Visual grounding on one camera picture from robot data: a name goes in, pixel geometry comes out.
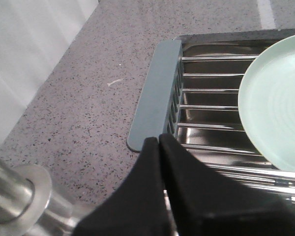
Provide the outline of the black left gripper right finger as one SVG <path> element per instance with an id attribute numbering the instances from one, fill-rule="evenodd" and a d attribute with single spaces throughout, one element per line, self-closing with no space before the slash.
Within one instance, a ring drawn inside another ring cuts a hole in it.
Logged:
<path id="1" fill-rule="evenodd" d="M 295 236 L 295 213 L 282 197 L 216 172 L 170 134 L 159 136 L 159 147 L 181 236 Z"/>

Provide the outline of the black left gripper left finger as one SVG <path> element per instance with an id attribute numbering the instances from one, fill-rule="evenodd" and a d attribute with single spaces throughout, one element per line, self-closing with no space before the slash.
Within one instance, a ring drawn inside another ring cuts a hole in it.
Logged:
<path id="1" fill-rule="evenodd" d="M 128 176 L 75 227 L 75 236 L 176 236 L 158 139 L 147 138 Z"/>

